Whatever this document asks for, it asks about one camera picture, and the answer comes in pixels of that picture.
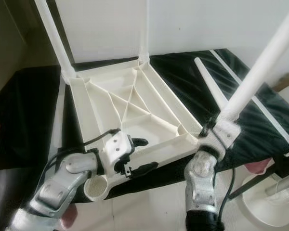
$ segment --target white fan base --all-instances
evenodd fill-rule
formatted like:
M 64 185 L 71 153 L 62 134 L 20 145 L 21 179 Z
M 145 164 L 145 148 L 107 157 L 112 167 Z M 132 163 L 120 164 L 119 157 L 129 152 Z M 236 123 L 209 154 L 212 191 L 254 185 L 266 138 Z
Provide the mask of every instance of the white fan base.
M 255 175 L 248 176 L 243 184 Z M 289 224 L 289 193 L 286 190 L 268 198 L 265 189 L 275 184 L 272 178 L 266 178 L 243 193 L 243 203 L 257 220 L 273 226 L 282 227 Z

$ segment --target tiled floor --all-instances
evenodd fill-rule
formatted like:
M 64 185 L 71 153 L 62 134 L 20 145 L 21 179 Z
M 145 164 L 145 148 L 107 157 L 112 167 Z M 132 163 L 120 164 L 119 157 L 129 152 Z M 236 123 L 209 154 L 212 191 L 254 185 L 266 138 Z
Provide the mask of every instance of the tiled floor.
M 239 167 L 235 188 L 249 173 Z M 217 175 L 220 205 L 228 188 L 231 171 Z M 185 182 L 144 192 L 127 194 L 97 203 L 77 204 L 79 216 L 70 231 L 184 231 Z M 241 197 L 226 204 L 223 220 L 227 231 L 289 231 L 289 225 L 273 228 L 257 221 L 244 207 Z

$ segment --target black cloth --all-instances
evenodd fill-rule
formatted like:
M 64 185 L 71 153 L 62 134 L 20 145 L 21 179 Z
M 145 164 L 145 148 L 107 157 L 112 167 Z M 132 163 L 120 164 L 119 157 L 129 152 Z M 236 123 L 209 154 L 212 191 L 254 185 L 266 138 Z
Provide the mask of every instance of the black cloth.
M 226 49 L 217 50 L 217 53 L 239 78 L 244 78 L 248 68 L 237 57 Z M 209 51 L 154 55 L 150 57 L 150 63 L 192 115 L 204 125 L 211 116 L 219 113 L 219 108 L 194 63 L 196 57 L 201 58 L 229 99 L 236 90 L 237 83 Z M 132 59 L 135 58 L 75 64 L 74 67 L 79 71 Z M 10 198 L 17 197 L 14 199 L 17 203 L 11 206 L 13 208 L 30 198 L 31 188 L 36 184 L 46 163 L 59 81 L 58 66 L 26 68 L 16 72 L 0 92 L 0 174 L 7 176 L 5 169 L 16 169 L 20 175 L 24 174 L 21 179 L 25 181 L 19 182 L 26 182 L 30 191 L 23 195 L 15 193 L 24 189 L 24 184 L 19 183 L 19 186 L 14 184 L 15 188 L 6 192 L 4 188 L 8 187 L 11 181 L 0 177 L 4 179 L 0 181 L 0 185 L 5 186 L 0 187 L 0 194 Z M 289 105 L 265 84 L 257 93 L 257 97 L 289 133 Z M 248 104 L 238 123 L 242 133 L 234 147 L 227 151 L 224 160 L 217 166 L 217 171 L 272 156 L 281 157 L 289 152 L 287 142 L 253 102 Z M 63 148 L 78 145 L 81 140 L 71 91 L 69 86 L 66 86 Z M 182 181 L 184 167 L 191 158 L 192 156 L 188 156 L 158 168 L 146 176 L 119 185 L 110 191 L 109 198 Z M 18 181 L 17 177 L 12 179 L 13 182 Z M 80 187 L 74 202 L 88 201 Z M 0 214 L 8 215 L 4 209 L 0 210 Z

